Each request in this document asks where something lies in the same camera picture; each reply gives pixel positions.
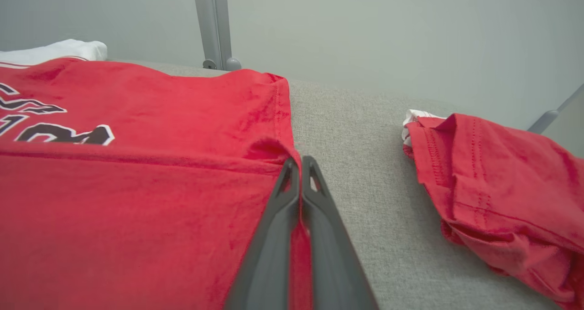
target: red fabric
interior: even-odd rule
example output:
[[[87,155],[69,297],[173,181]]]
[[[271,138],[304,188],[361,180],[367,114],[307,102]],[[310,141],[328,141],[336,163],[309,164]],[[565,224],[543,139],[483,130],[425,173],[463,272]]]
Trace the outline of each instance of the red fabric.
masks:
[[[0,307],[221,308],[283,162],[300,163],[287,81],[61,58],[0,83]]]
[[[564,309],[584,308],[584,160],[467,115],[420,117],[407,129],[444,237]]]

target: stitching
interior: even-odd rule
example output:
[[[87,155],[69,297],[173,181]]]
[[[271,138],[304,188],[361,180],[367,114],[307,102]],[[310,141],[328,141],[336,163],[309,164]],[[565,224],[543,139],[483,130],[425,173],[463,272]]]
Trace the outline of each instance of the stitching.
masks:
[[[455,203],[457,203],[457,204],[459,204],[459,205],[466,206],[466,207],[469,207],[469,208],[473,208],[474,210],[478,210],[478,208],[477,208],[476,206],[472,206],[472,205],[469,205],[469,204],[464,204],[464,203],[461,203],[461,202],[459,202],[459,201],[457,201],[457,200],[454,200],[454,202],[455,202]],[[524,220],[524,219],[519,219],[519,218],[516,218],[516,217],[511,217],[510,215],[502,214],[502,213],[499,213],[499,212],[496,212],[496,211],[493,211],[493,210],[484,210],[484,211],[490,212],[490,213],[492,213],[492,214],[499,215],[499,216],[501,216],[501,217],[503,217],[503,218],[513,219],[513,220],[521,221],[521,222],[523,222],[523,223],[527,223],[528,225],[532,225],[532,226],[534,226],[534,227],[536,227],[536,228],[538,228],[538,229],[541,229],[541,230],[543,230],[543,231],[545,231],[545,232],[547,232],[547,233],[550,233],[551,235],[554,235],[555,237],[557,237],[557,238],[561,239],[561,240],[562,240],[562,241],[564,241],[564,242],[567,242],[567,243],[571,244],[571,245],[572,245],[574,248],[577,248],[577,249],[578,249],[578,248],[579,248],[579,249],[581,249],[581,248],[582,248],[582,246],[579,246],[579,245],[577,245],[577,244],[573,243],[572,241],[570,241],[570,240],[569,240],[569,239],[567,239],[566,237],[560,236],[560,235],[558,235],[557,233],[554,233],[553,231],[550,231],[550,230],[548,230],[548,229],[545,229],[544,227],[540,227],[540,226],[538,226],[538,225],[536,225],[536,224],[534,224],[534,223],[532,223],[532,222],[526,221],[526,220]]]
[[[480,134],[479,138],[478,138],[478,156],[479,156],[480,170],[482,171],[482,179],[483,179],[484,185],[488,186],[489,184],[486,182],[485,165],[484,165],[484,162],[482,160],[482,122],[478,121],[478,124],[479,124],[478,133]],[[485,210],[490,210],[492,208],[491,204],[490,204],[490,192],[485,191],[485,196],[486,196],[486,200],[484,203]],[[484,225],[486,228],[486,212],[485,211],[482,211],[482,219],[483,219],[483,222],[484,222]]]
[[[426,135],[426,140],[428,140],[430,143],[432,143],[432,146],[434,146],[436,144],[436,138],[434,138],[432,130],[424,129],[423,131],[424,134]],[[436,156],[438,155],[438,151],[433,147],[427,147],[427,149],[430,154],[430,160],[432,161],[432,173],[434,174],[434,180],[439,186],[445,186],[444,180],[440,175],[440,173],[442,173],[442,171],[440,170],[440,164],[436,163],[435,159]]]
[[[196,166],[196,165],[193,165],[193,166],[184,165],[183,166],[183,165],[143,163],[143,162],[130,162],[130,161],[121,161],[121,160],[104,160],[104,159],[79,159],[79,158],[58,158],[58,157],[48,158],[48,157],[46,157],[46,154],[38,154],[38,155],[36,155],[36,154],[29,154],[29,155],[25,155],[25,154],[19,154],[19,155],[0,154],[0,157],[2,157],[2,156],[13,156],[13,157],[23,157],[23,158],[42,158],[42,159],[48,159],[48,160],[79,160],[79,161],[85,161],[85,162],[119,163],[119,164],[128,164],[128,165],[140,164],[140,165],[184,167],[185,169],[205,169],[205,170],[227,171],[227,172],[234,172],[234,173],[245,173],[245,174],[250,174],[250,175],[260,175],[260,176],[274,176],[274,174],[276,174],[276,175],[279,174],[278,170],[276,170],[274,173],[257,173],[257,172],[248,172],[248,171],[240,171],[240,170],[218,169],[215,167],[203,167],[203,166]]]
[[[476,153],[475,153],[475,138],[476,138],[476,120],[473,120],[473,129],[471,130],[471,166],[473,168],[473,178],[475,181],[477,180],[477,173],[476,173]],[[478,192],[478,208],[482,208],[482,192]],[[479,225],[478,218],[479,218],[480,211],[474,211],[473,213],[473,220],[476,225]]]
[[[274,131],[276,134],[276,138],[278,140],[282,140],[281,135],[281,128],[282,125],[280,123],[280,111],[281,111],[281,104],[280,104],[280,87],[276,85],[276,104],[274,106]]]
[[[535,270],[533,270],[533,268],[525,268],[525,271],[531,275],[534,275],[534,277],[536,277],[538,279],[538,281],[544,285],[544,287],[546,287],[548,289],[548,291],[553,292],[553,288],[551,287],[551,285],[549,285],[544,279],[542,279],[542,277],[540,276],[540,274],[538,274],[538,272],[536,272]]]
[[[61,59],[61,58],[75,58],[75,59],[81,59],[82,61],[86,61],[86,62],[89,61],[86,58],[71,55],[71,56],[61,56],[61,57],[57,57],[57,58],[52,58],[52,59],[49,59],[48,61],[44,61],[44,62],[41,62],[41,63],[36,63],[36,64],[33,64],[33,65],[23,65],[23,64],[10,63],[10,62],[0,62],[0,65],[12,65],[12,66],[18,66],[18,67],[22,67],[22,68],[28,68],[28,67],[33,67],[33,66],[36,66],[36,65],[40,65],[42,63],[46,63],[46,62],[49,62],[49,61],[54,61],[55,59]]]

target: white fabric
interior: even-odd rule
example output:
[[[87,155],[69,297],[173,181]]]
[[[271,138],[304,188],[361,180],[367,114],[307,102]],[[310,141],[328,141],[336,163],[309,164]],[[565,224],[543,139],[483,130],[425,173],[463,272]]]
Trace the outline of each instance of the white fabric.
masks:
[[[87,61],[104,61],[108,58],[108,47],[99,41],[83,42],[69,39],[38,48],[0,51],[0,65],[25,68],[60,57],[79,57]]]
[[[418,117],[437,117],[439,119],[446,119],[446,117],[436,116],[432,113],[428,113],[427,111],[421,110],[407,110],[405,112],[405,120],[403,121],[403,130],[402,130],[402,140],[403,143],[407,146],[412,146],[412,140],[409,137],[409,131],[405,127],[407,123],[417,121]]]

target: gray wall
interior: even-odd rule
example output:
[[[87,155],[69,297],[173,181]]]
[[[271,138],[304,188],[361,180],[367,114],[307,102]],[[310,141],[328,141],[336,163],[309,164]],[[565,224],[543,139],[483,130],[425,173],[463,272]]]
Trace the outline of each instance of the gray wall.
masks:
[[[584,83],[584,0],[229,0],[229,22],[244,67],[520,129]]]
[[[194,0],[0,0],[0,51],[67,38],[98,40],[110,58],[201,66]]]

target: jersey lettering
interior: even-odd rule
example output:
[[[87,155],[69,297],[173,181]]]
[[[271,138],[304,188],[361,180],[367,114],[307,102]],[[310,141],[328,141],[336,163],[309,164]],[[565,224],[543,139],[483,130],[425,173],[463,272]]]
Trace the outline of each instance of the jersey lettering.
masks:
[[[34,99],[17,99],[17,100],[4,100],[0,97],[0,109],[5,110],[16,110],[24,105],[33,104],[38,107],[27,107],[21,110],[21,113],[33,113],[33,114],[52,114],[52,113],[59,113],[59,112],[67,112],[67,110],[55,106],[55,105],[47,105],[39,102],[38,100]]]
[[[29,118],[28,115],[6,115],[0,119],[0,135],[3,135],[6,131],[12,129],[19,122],[27,118]]]
[[[0,91],[8,95],[20,94],[8,84],[0,83]],[[27,106],[19,113],[32,113],[37,115],[66,113],[67,110],[56,105],[44,104],[34,99],[4,100],[0,97],[0,109],[17,110]],[[0,136],[12,129],[21,121],[29,118],[28,115],[7,115],[0,119]],[[34,141],[35,138],[45,137],[44,142],[71,142],[73,144],[96,144],[107,146],[115,139],[109,125],[98,125],[93,131],[77,133],[74,129],[63,127],[53,123],[37,123],[24,129],[18,135],[16,141]]]
[[[115,139],[108,125],[98,125],[93,131],[78,134],[75,130],[58,124],[37,123],[26,128],[16,141],[33,141],[37,137],[48,137],[44,142],[71,142],[73,144],[97,144],[107,146]]]

